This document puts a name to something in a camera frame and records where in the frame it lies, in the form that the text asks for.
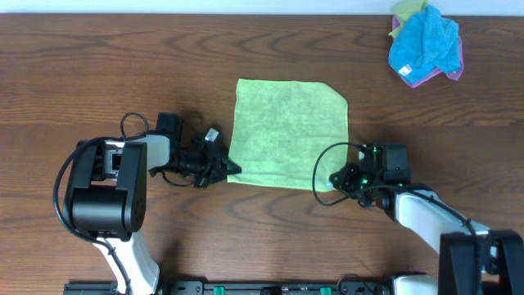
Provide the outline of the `green cloth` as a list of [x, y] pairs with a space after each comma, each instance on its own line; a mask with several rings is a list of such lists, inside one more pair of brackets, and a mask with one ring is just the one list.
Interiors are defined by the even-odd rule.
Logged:
[[242, 172], [228, 182], [333, 189], [347, 161], [348, 102], [319, 82], [240, 79], [229, 157]]

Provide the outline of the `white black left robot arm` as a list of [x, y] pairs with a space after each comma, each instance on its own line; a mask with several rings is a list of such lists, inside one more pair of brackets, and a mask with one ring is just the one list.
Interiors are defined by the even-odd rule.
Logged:
[[154, 294], [159, 287], [160, 267], [141, 231], [148, 175], [176, 173], [191, 177], [192, 187], [206, 188], [242, 171], [222, 151], [214, 129], [194, 152], [180, 142], [180, 132], [166, 129], [93, 138], [78, 142], [61, 168], [70, 176], [56, 214], [70, 233], [105, 255], [117, 294]]

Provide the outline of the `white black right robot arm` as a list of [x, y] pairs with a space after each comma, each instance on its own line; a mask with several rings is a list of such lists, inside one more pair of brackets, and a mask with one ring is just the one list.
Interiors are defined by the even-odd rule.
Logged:
[[408, 163], [349, 163], [329, 178], [333, 187], [363, 207], [376, 205], [412, 230], [439, 256], [437, 279], [397, 275], [374, 294], [521, 294], [523, 239], [493, 230], [441, 201], [424, 184], [412, 184]]

